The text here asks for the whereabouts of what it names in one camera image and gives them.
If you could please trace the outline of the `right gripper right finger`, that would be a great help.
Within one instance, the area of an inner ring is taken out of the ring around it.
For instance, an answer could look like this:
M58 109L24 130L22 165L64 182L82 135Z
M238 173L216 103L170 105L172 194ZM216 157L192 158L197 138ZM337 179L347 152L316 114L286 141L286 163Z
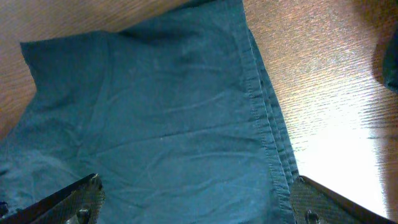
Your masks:
M292 184L290 202L298 224L395 224L303 175Z

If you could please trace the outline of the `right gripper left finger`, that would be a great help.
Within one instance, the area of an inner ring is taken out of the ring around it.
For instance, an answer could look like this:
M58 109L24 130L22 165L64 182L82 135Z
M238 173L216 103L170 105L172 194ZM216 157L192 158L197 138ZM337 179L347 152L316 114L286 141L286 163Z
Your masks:
M90 174L23 210L1 224L96 224L105 194L98 174Z

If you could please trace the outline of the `navy blue shorts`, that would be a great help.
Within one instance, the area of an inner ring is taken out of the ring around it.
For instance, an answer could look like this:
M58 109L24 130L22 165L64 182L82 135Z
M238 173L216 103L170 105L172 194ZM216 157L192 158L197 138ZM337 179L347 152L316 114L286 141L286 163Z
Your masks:
M297 166L241 1L25 42L37 92L1 142L11 211L97 173L101 223L293 223Z

